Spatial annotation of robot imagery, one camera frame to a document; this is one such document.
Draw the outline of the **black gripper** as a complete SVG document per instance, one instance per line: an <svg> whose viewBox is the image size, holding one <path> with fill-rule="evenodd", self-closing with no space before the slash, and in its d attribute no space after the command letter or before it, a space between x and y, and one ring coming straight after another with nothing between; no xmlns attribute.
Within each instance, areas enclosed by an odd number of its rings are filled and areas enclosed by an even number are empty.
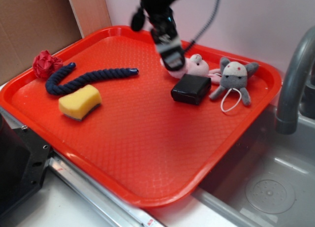
<svg viewBox="0 0 315 227"><path fill-rule="evenodd" d="M131 29L135 32L142 30L145 23L145 12L151 22L154 18L165 17L171 13L171 4L176 0L140 0L140 5L131 19ZM181 40L175 29L159 31L151 29L156 51L168 71L179 71L185 66L186 60Z"/></svg>

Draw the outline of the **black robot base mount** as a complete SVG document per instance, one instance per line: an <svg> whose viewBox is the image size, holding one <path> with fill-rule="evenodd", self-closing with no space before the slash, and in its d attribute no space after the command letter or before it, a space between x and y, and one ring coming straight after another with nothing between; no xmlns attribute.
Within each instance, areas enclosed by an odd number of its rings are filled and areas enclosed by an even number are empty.
<svg viewBox="0 0 315 227"><path fill-rule="evenodd" d="M41 189L50 155L50 144L37 133L13 129L0 117L1 217Z"/></svg>

